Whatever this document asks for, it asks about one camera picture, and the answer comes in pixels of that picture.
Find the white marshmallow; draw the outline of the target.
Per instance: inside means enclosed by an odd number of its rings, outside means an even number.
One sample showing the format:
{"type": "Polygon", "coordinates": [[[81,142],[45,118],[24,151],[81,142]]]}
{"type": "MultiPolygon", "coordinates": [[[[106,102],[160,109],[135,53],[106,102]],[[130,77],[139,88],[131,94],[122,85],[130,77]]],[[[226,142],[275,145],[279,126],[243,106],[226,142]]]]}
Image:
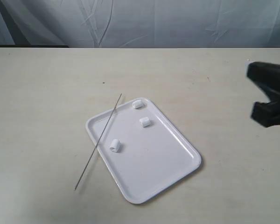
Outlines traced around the white marshmallow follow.
{"type": "Polygon", "coordinates": [[[117,153],[120,150],[121,143],[118,139],[114,139],[110,144],[110,150],[117,153]]]}
{"type": "Polygon", "coordinates": [[[141,99],[138,99],[138,100],[135,100],[133,103],[132,103],[132,107],[134,109],[138,109],[138,108],[141,108],[143,106],[143,102],[141,99]]]}
{"type": "Polygon", "coordinates": [[[148,117],[143,117],[139,120],[140,124],[142,127],[147,127],[149,125],[151,125],[151,121],[148,117]]]}

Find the thin metal skewer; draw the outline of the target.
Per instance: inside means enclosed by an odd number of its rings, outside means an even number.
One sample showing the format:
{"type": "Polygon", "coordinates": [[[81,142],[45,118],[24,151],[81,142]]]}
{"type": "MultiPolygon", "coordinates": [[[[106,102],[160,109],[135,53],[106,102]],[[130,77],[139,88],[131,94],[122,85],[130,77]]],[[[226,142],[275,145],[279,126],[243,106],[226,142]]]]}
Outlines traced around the thin metal skewer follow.
{"type": "Polygon", "coordinates": [[[117,107],[121,97],[122,97],[122,93],[120,93],[120,95],[119,95],[119,97],[118,97],[118,99],[117,99],[117,101],[115,103],[115,106],[114,106],[114,108],[113,108],[113,110],[112,110],[112,112],[111,112],[111,114],[110,114],[110,116],[109,116],[109,118],[108,118],[108,120],[107,120],[107,122],[106,122],[106,124],[105,124],[105,126],[104,126],[104,128],[102,130],[102,132],[101,132],[101,135],[100,135],[100,137],[99,137],[99,139],[98,139],[98,141],[97,141],[97,143],[96,143],[96,145],[95,145],[95,147],[94,147],[94,149],[93,149],[93,151],[92,151],[92,153],[91,153],[91,155],[90,155],[90,157],[89,157],[89,159],[88,159],[88,161],[87,161],[87,163],[86,163],[86,165],[85,165],[85,167],[84,167],[84,169],[83,169],[83,171],[82,171],[82,173],[81,173],[81,175],[80,175],[80,177],[79,177],[79,179],[78,179],[78,181],[77,181],[77,183],[76,183],[76,185],[74,187],[74,191],[77,190],[77,188],[78,188],[78,186],[79,186],[79,184],[80,184],[80,182],[81,182],[81,180],[82,180],[82,178],[83,178],[83,176],[84,176],[84,174],[86,172],[86,169],[88,168],[88,165],[89,165],[89,163],[90,163],[90,161],[91,161],[91,159],[92,159],[92,157],[93,157],[93,155],[94,155],[94,153],[95,153],[95,151],[96,151],[96,149],[97,149],[97,147],[98,147],[98,145],[100,143],[100,140],[103,137],[103,134],[104,134],[104,132],[105,132],[105,130],[106,130],[110,120],[111,120],[111,117],[114,114],[114,111],[115,111],[115,109],[116,109],[116,107],[117,107]]]}

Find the white wrinkled backdrop curtain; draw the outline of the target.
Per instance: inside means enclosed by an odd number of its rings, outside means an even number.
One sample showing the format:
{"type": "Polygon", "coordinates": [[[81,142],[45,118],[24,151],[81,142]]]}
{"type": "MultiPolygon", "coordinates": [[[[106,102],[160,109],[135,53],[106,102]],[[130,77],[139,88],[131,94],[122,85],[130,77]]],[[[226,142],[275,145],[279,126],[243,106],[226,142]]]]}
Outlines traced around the white wrinkled backdrop curtain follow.
{"type": "Polygon", "coordinates": [[[0,0],[0,45],[280,48],[280,0],[0,0]]]}

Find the white rectangular plastic tray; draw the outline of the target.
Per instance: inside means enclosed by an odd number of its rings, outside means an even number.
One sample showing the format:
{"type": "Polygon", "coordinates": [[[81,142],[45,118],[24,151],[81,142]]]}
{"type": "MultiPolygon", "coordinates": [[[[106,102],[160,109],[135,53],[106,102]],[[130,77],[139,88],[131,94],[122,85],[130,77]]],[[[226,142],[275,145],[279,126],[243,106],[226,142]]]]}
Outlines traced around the white rectangular plastic tray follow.
{"type": "MultiPolygon", "coordinates": [[[[124,198],[144,203],[199,168],[201,156],[159,108],[142,98],[143,106],[128,101],[116,107],[97,150],[124,198]],[[151,125],[139,120],[148,117],[151,125]],[[110,150],[114,139],[120,150],[110,150]]],[[[90,118],[85,128],[96,145],[112,109],[90,118]]]]}

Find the dark ledge behind table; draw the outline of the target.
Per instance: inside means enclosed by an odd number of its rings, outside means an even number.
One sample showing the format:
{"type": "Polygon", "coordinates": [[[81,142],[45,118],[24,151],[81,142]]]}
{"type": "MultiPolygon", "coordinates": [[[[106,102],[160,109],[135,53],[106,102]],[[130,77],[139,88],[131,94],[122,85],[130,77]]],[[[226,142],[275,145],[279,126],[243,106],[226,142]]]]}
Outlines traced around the dark ledge behind table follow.
{"type": "Polygon", "coordinates": [[[0,45],[0,48],[69,48],[67,45],[0,45]]]}

